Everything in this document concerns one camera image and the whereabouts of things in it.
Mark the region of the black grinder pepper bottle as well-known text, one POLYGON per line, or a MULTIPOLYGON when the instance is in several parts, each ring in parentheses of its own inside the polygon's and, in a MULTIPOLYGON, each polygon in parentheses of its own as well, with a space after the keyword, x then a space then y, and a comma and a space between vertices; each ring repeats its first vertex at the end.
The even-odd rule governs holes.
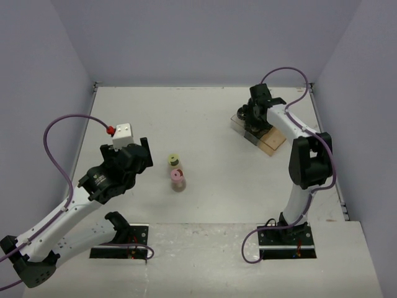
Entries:
POLYGON ((258 137, 259 135, 262 135, 263 132, 264 132, 263 129, 257 128, 257 127, 252 126, 252 125, 250 126, 249 131, 250 131, 250 133, 251 133, 252 135, 255 135, 255 136, 257 136, 257 137, 258 137))

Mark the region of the large white salt jar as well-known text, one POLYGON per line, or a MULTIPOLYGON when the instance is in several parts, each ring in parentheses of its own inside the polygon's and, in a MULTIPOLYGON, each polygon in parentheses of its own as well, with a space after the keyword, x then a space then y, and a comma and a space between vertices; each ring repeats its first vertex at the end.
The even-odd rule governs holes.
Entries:
POLYGON ((245 121, 248 112, 248 105, 242 105, 236 112, 236 116, 239 120, 245 121))

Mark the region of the yellow lid spice jar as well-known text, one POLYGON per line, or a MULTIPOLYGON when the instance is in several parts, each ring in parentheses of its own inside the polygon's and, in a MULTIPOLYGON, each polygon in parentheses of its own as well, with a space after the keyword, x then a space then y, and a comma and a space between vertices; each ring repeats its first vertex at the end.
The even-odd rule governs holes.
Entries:
POLYGON ((182 169, 182 163, 177 153, 172 153, 167 158, 168 168, 170 171, 174 169, 182 169))

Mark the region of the pink lid spice jar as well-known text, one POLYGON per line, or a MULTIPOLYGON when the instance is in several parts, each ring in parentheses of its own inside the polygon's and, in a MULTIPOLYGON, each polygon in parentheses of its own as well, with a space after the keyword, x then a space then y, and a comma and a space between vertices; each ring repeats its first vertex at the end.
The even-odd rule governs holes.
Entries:
POLYGON ((186 180, 181 169, 173 169, 170 172, 171 187, 176 192, 182 192, 186 187, 186 180))

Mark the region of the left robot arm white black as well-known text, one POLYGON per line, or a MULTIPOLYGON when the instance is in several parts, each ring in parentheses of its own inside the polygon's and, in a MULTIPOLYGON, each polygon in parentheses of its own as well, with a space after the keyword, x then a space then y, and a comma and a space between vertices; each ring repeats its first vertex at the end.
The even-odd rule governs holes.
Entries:
POLYGON ((152 251, 130 235, 131 226, 119 212, 109 212, 94 227, 71 233, 82 219, 131 189, 136 176, 153 166, 145 137, 140 144, 131 143, 119 150, 102 145, 100 151, 103 163, 87 171, 72 196, 30 230, 1 240, 4 257, 12 263, 19 283, 35 288, 66 261, 99 245, 152 251))

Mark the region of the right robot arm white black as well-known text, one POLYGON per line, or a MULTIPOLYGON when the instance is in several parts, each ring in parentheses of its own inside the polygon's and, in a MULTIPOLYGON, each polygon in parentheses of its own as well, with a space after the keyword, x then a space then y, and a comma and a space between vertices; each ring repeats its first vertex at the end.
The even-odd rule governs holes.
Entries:
POLYGON ((334 174, 332 138, 297 119, 282 98, 272 97, 266 84, 254 85, 249 91, 246 120, 258 128, 264 124, 277 128, 292 146, 288 164, 293 183, 290 198, 277 224, 261 232, 270 241, 290 244, 304 234, 312 200, 318 191, 326 189, 324 184, 334 174))

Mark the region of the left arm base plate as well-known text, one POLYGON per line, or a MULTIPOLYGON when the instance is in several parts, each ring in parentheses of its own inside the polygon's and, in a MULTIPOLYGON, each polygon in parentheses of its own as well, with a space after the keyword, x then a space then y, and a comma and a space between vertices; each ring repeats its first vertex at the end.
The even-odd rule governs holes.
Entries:
POLYGON ((143 223, 131 223, 127 232, 121 235, 121 239, 115 238, 111 243, 118 245, 99 245, 91 248, 90 259, 109 260, 144 260, 152 257, 148 246, 149 225, 143 223))

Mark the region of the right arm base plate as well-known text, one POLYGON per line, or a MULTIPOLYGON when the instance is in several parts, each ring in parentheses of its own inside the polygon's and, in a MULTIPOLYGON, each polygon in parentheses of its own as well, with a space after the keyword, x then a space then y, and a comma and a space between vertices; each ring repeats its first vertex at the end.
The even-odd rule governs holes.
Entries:
POLYGON ((315 259, 316 250, 309 223, 283 230, 263 230, 257 226, 259 255, 262 260, 315 259))

